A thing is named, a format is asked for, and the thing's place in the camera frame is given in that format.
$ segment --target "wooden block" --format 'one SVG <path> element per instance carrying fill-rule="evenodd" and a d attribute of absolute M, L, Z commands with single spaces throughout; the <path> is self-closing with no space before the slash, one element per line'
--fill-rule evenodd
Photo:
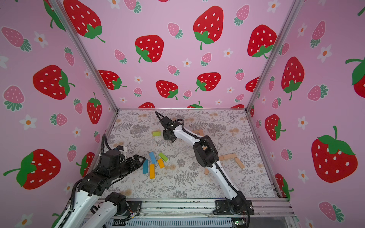
<path fill-rule="evenodd" d="M 234 161 L 237 163 L 237 165 L 241 168 L 244 169 L 245 165 L 241 162 L 241 160 L 239 158 L 235 158 Z"/>
<path fill-rule="evenodd" d="M 225 155 L 223 155 L 223 157 L 225 160 L 228 160 L 228 159 L 236 158 L 237 155 L 236 154 L 225 154 Z"/>

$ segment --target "red strawberry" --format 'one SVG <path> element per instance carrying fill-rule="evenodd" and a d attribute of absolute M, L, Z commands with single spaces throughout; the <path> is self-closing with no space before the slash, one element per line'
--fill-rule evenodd
<path fill-rule="evenodd" d="M 98 70 L 98 71 L 108 89 L 115 90 L 119 89 L 120 87 L 127 87 L 122 85 L 122 80 L 116 73 L 109 70 Z"/>
<path fill-rule="evenodd" d="M 245 96 L 244 94 L 240 94 L 240 95 L 236 96 L 236 99 L 234 99 L 234 102 L 240 102 L 244 96 Z"/>
<path fill-rule="evenodd" d="M 258 82 L 258 78 L 255 78 L 255 79 L 252 79 L 251 81 L 249 81 L 247 84 L 246 84 L 246 90 L 250 91 L 250 92 L 253 92 L 253 90 L 255 89 L 256 87 L 256 84 Z"/>
<path fill-rule="evenodd" d="M 24 39 L 23 35 L 17 30 L 3 26 L 1 27 L 1 32 L 14 47 L 19 47 L 22 51 L 26 52 L 32 50 L 29 41 Z"/>
<path fill-rule="evenodd" d="M 155 108 L 155 105 L 152 104 L 151 102 L 146 102 L 140 105 L 138 108 Z"/>
<path fill-rule="evenodd" d="M 98 99 L 96 99 L 95 93 L 94 97 L 92 97 L 87 105 L 86 110 L 88 112 L 90 121 L 92 124 L 97 124 L 100 120 L 101 113 L 103 112 L 103 107 Z"/>
<path fill-rule="evenodd" d="M 101 21 L 89 7 L 78 0 L 64 0 L 64 8 L 78 34 L 90 39 L 101 35 Z"/>
<path fill-rule="evenodd" d="M 94 159 L 95 154 L 93 152 L 88 152 L 82 159 L 81 165 L 76 162 L 76 165 L 81 166 L 80 167 L 80 174 L 82 177 L 85 177 L 88 173 L 88 170 L 90 168 L 90 164 L 92 160 Z"/>
<path fill-rule="evenodd" d="M 67 159 L 69 162 L 72 162 L 76 157 L 76 146 L 72 144 L 69 148 L 69 151 L 67 152 Z"/>
<path fill-rule="evenodd" d="M 180 71 L 175 66 L 168 65 L 167 66 L 167 69 L 168 69 L 168 71 L 169 71 L 170 74 L 173 74 L 175 76 L 180 74 Z"/>
<path fill-rule="evenodd" d="M 289 44 L 285 43 L 284 45 L 281 46 L 280 50 L 279 50 L 279 55 L 285 55 L 285 53 L 289 50 Z"/>
<path fill-rule="evenodd" d="M 271 107 L 273 107 L 274 109 L 277 109 L 280 105 L 281 105 L 281 98 L 278 97 L 278 98 L 274 99 Z"/>
<path fill-rule="evenodd" d="M 37 149 L 23 158 L 20 169 L 5 172 L 6 176 L 19 170 L 16 181 L 25 189 L 35 189 L 54 178 L 61 169 L 61 162 L 48 150 Z"/>
<path fill-rule="evenodd" d="M 251 33 L 247 53 L 252 57 L 265 56 L 271 51 L 276 41 L 276 33 L 266 25 L 257 26 Z"/>
<path fill-rule="evenodd" d="M 266 118 L 265 129 L 272 140 L 277 140 L 280 137 L 281 131 L 286 131 L 286 129 L 281 129 L 281 121 L 276 114 L 273 114 Z"/>
<path fill-rule="evenodd" d="M 270 82 L 269 82 L 269 90 L 270 91 L 273 90 L 273 88 L 274 88 L 274 85 L 275 85 L 274 80 L 275 80 L 275 77 L 274 76 L 271 76 Z"/>
<path fill-rule="evenodd" d="M 316 29 L 312 33 L 311 47 L 314 48 L 320 43 L 320 39 L 323 37 L 326 31 L 325 21 L 321 21 Z"/>
<path fill-rule="evenodd" d="M 337 219 L 337 221 L 343 222 L 343 217 L 345 215 L 341 213 L 341 209 L 339 209 L 336 205 L 331 205 L 327 201 L 322 201 L 318 204 L 318 207 L 330 220 L 335 221 Z"/>
<path fill-rule="evenodd" d="M 59 113 L 59 114 L 53 114 L 51 116 L 51 118 L 49 119 L 51 121 L 51 124 L 53 125 L 58 125 L 58 126 L 63 126 L 67 123 L 67 117 L 62 114 L 62 113 Z"/>
<path fill-rule="evenodd" d="M 4 99 L 6 100 L 4 101 L 6 109 L 9 109 L 12 112 L 14 112 L 15 110 L 19 111 L 23 107 L 22 103 L 24 102 L 25 98 L 20 88 L 17 87 L 16 85 L 9 86 L 4 91 L 3 96 Z"/>
<path fill-rule="evenodd" d="M 75 99 L 73 101 L 73 105 L 75 105 L 76 112 L 78 112 L 79 114 L 81 114 L 82 113 L 82 104 L 80 103 L 80 100 L 79 99 Z"/>
<path fill-rule="evenodd" d="M 94 133 L 95 142 L 100 143 L 100 134 L 98 131 Z"/>
<path fill-rule="evenodd" d="M 245 108 L 245 106 L 243 104 L 238 104 L 230 108 Z"/>
<path fill-rule="evenodd" d="M 195 92 L 198 89 L 201 89 L 202 91 L 211 91 L 219 83 L 220 78 L 221 76 L 217 72 L 204 73 L 199 75 L 196 80 L 196 85 L 198 86 L 198 88 L 196 88 Z"/>
<path fill-rule="evenodd" d="M 178 86 L 175 83 L 159 80 L 156 82 L 158 93 L 164 98 L 176 97 L 179 92 Z"/>
<path fill-rule="evenodd" d="M 237 78 L 237 80 L 241 81 L 244 76 L 245 76 L 245 73 L 243 72 L 242 69 L 238 69 L 236 71 L 236 76 L 235 77 Z"/>
<path fill-rule="evenodd" d="M 196 19 L 193 25 L 195 38 L 200 43 L 208 45 L 220 38 L 223 31 L 223 10 L 219 6 L 212 6 Z"/>
<path fill-rule="evenodd" d="M 351 175 L 357 168 L 355 154 L 347 143 L 337 140 L 337 127 L 333 129 L 335 138 L 323 135 L 312 144 L 314 168 L 319 178 L 328 183 Z"/>
<path fill-rule="evenodd" d="M 307 98 L 311 101 L 318 101 L 320 98 L 323 99 L 328 94 L 329 88 L 327 85 L 315 85 L 307 94 Z"/>
<path fill-rule="evenodd" d="M 140 55 L 139 63 L 141 58 L 146 62 L 157 62 L 164 50 L 164 41 L 157 35 L 141 36 L 136 39 L 135 46 Z"/>
<path fill-rule="evenodd" d="M 183 37 L 183 31 L 180 29 L 180 27 L 175 23 L 169 23 L 167 25 L 170 35 L 174 36 L 176 39 L 180 39 Z"/>
<path fill-rule="evenodd" d="M 276 179 L 277 184 L 279 185 L 279 189 L 282 192 L 283 197 L 284 198 L 287 197 L 288 200 L 290 201 L 290 193 L 289 192 L 294 191 L 294 188 L 292 188 L 291 190 L 289 190 L 287 181 L 279 173 L 275 174 L 275 179 Z"/>
<path fill-rule="evenodd" d="M 284 69 L 281 78 L 281 87 L 286 93 L 291 93 L 289 100 L 292 99 L 293 91 L 297 90 L 304 79 L 304 68 L 296 57 L 291 57 Z"/>
<path fill-rule="evenodd" d="M 75 58 L 73 57 L 72 51 L 69 47 L 65 47 L 65 58 L 70 66 L 73 66 L 73 64 L 75 63 Z"/>
<path fill-rule="evenodd" d="M 349 62 L 361 62 L 354 71 L 352 71 L 352 85 L 354 85 L 355 92 L 365 98 L 365 58 L 361 59 L 348 59 L 346 64 Z"/>
<path fill-rule="evenodd" d="M 46 66 L 33 76 L 33 85 L 41 93 L 57 100 L 63 100 L 70 92 L 67 75 L 55 65 Z"/>

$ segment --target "strawberry leaves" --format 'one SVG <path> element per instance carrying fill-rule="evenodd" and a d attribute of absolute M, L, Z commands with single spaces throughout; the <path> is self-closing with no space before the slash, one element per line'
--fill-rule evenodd
<path fill-rule="evenodd" d="M 208 31 L 203 32 L 202 34 L 200 34 L 199 32 L 194 32 L 195 34 L 195 38 L 199 41 L 201 41 L 200 43 L 200 49 L 203 50 L 203 48 L 201 47 L 203 42 L 208 45 L 211 43 L 214 43 L 214 41 L 210 38 L 208 38 Z"/>

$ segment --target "colored block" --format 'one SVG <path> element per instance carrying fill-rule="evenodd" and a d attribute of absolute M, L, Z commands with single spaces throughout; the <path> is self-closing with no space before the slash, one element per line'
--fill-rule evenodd
<path fill-rule="evenodd" d="M 162 158 L 158 159 L 158 165 L 160 166 L 160 169 L 164 168 L 165 167 L 165 164 L 164 162 L 162 161 Z"/>
<path fill-rule="evenodd" d="M 166 162 L 169 160 L 163 153 L 159 153 L 158 155 Z"/>
<path fill-rule="evenodd" d="M 146 159 L 143 163 L 143 174 L 148 173 L 148 160 Z"/>
<path fill-rule="evenodd" d="M 151 158 L 151 163 L 157 164 L 157 161 L 156 161 L 156 158 L 155 158 L 155 154 L 153 152 L 150 152 L 150 158 Z"/>
<path fill-rule="evenodd" d="M 155 178 L 155 164 L 150 164 L 150 179 Z"/>

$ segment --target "green block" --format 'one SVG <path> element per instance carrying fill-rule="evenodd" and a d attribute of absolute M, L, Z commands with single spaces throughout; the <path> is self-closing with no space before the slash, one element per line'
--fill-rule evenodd
<path fill-rule="evenodd" d="M 158 155 L 166 162 L 169 160 L 163 153 L 159 153 Z"/>

